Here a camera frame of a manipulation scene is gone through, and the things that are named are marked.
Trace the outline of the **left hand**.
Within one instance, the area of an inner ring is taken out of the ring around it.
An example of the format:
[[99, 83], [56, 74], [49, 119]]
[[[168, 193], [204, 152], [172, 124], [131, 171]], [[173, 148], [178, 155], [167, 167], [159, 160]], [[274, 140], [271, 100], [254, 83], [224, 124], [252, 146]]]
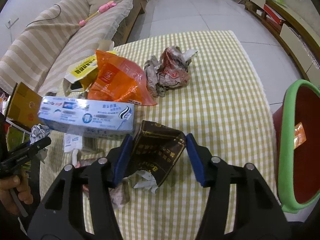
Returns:
[[21, 170], [19, 175], [1, 179], [1, 203], [6, 211], [18, 216], [21, 211], [15, 199], [18, 199], [19, 203], [22, 202], [26, 205], [33, 203], [33, 195], [28, 185], [28, 175], [25, 170]]

